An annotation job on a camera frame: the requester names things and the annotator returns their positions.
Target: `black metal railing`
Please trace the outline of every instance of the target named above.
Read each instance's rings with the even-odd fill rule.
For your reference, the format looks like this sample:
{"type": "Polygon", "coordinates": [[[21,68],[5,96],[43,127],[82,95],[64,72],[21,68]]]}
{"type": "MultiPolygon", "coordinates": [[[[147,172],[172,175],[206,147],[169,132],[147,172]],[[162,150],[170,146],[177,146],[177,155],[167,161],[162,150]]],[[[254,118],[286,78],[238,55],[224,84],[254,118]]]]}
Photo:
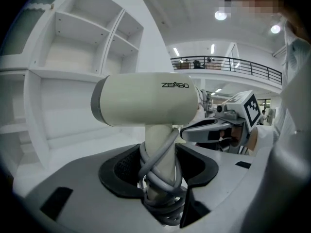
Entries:
{"type": "Polygon", "coordinates": [[[221,56],[186,56],[171,59],[175,70],[214,69],[253,75],[282,84],[282,73],[264,65],[221,56]]]}

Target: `zeabo logo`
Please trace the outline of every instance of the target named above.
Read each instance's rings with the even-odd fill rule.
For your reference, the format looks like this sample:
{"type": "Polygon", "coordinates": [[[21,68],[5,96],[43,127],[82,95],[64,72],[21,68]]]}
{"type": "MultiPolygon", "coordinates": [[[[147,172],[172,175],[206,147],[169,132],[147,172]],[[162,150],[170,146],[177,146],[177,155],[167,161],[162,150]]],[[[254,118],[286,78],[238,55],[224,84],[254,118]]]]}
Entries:
{"type": "Polygon", "coordinates": [[[161,83],[162,87],[179,87],[179,88],[189,88],[187,83],[161,83]]]}

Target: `gray end cap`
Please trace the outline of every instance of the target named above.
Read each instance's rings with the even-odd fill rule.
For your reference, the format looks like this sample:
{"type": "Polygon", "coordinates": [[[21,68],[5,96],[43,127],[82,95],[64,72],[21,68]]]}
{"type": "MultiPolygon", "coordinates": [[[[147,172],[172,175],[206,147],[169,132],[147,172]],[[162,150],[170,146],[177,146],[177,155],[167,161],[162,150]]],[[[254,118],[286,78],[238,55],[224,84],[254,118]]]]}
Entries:
{"type": "Polygon", "coordinates": [[[103,87],[104,87],[104,84],[105,84],[107,78],[108,78],[108,76],[97,82],[97,84],[94,88],[93,94],[92,94],[92,98],[91,98],[91,110],[92,110],[93,116],[97,120],[109,125],[104,120],[104,117],[103,117],[102,112],[101,112],[101,94],[102,94],[102,90],[103,90],[103,87]]]}

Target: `gray cable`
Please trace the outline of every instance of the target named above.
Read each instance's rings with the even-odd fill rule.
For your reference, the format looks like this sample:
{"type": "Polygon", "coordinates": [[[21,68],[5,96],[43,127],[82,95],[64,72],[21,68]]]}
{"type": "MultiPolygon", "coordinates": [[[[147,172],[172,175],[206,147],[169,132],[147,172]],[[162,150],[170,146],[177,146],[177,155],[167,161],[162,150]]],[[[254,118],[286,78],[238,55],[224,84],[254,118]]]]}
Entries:
{"type": "Polygon", "coordinates": [[[167,193],[165,197],[158,200],[149,200],[147,193],[145,193],[144,205],[160,223],[170,226],[176,226],[180,224],[180,213],[182,213],[184,210],[187,190],[181,186],[183,177],[180,163],[177,158],[175,158],[175,182],[167,179],[166,177],[163,177],[161,172],[156,167],[156,164],[170,149],[178,134],[178,129],[173,128],[173,131],[170,133],[167,140],[151,158],[146,152],[145,142],[143,142],[139,148],[141,169],[138,172],[138,177],[140,179],[140,186],[143,188],[142,181],[146,176],[150,186],[167,193]]]}

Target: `ceiling light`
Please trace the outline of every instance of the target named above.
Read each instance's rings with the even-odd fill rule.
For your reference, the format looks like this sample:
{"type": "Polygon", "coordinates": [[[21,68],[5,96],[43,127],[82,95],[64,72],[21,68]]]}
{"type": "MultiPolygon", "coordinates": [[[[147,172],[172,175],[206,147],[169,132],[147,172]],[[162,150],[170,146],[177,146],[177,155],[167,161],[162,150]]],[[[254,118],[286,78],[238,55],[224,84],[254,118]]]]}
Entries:
{"type": "Polygon", "coordinates": [[[223,21],[227,18],[227,14],[219,10],[215,13],[215,18],[219,21],[223,21]]]}
{"type": "Polygon", "coordinates": [[[210,54],[213,54],[214,53],[214,50],[215,50],[215,44],[212,44],[212,48],[210,50],[210,54]]]}
{"type": "Polygon", "coordinates": [[[281,31],[281,28],[280,28],[280,26],[278,26],[278,25],[274,25],[274,26],[272,26],[272,28],[271,28],[271,32],[272,33],[279,33],[281,31]]]}
{"type": "Polygon", "coordinates": [[[173,49],[174,49],[176,55],[179,56],[179,52],[178,52],[177,48],[173,48],[173,49]]]}

